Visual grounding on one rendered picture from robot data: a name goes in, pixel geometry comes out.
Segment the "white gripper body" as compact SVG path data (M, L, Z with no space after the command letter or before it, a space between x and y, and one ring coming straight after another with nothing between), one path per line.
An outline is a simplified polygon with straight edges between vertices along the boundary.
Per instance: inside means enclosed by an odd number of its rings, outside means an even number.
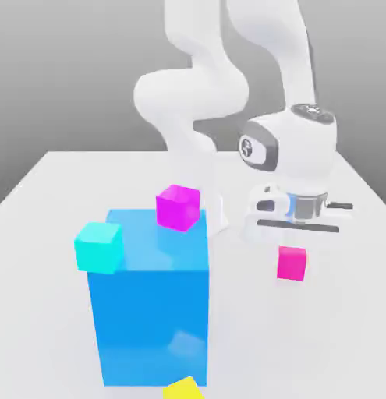
M318 223L296 223L266 213L245 217L241 239L250 245L307 247L340 238L340 227Z

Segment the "small pink cube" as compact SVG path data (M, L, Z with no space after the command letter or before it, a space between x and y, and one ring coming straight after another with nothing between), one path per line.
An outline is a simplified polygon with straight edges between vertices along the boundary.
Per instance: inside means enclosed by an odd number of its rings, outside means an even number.
M277 278L291 281L303 281L306 271L306 250L296 247L278 248Z

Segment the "small magenta cube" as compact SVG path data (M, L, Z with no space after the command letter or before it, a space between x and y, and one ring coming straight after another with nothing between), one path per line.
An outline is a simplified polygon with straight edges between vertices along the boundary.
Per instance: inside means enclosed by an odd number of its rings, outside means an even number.
M176 231L188 231L200 219L200 191L170 185L156 196L157 223Z

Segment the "small yellow cube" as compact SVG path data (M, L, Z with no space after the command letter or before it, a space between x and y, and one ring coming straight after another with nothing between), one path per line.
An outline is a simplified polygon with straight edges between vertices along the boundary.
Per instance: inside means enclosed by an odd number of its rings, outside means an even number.
M199 387L191 376L163 388L163 399L204 399Z

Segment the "small cyan cube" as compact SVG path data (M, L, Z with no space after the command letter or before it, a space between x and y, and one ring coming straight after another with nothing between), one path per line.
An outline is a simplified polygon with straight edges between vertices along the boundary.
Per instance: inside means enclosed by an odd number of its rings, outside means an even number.
M106 222L87 223L74 240L79 270L114 274L124 258L122 226Z

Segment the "large blue box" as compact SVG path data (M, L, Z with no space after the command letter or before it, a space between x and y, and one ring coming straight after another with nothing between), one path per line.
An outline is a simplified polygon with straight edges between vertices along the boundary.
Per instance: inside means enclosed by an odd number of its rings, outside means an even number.
M113 275L87 275L106 387L207 383L209 255L206 215L186 232L155 210L110 210L125 259Z

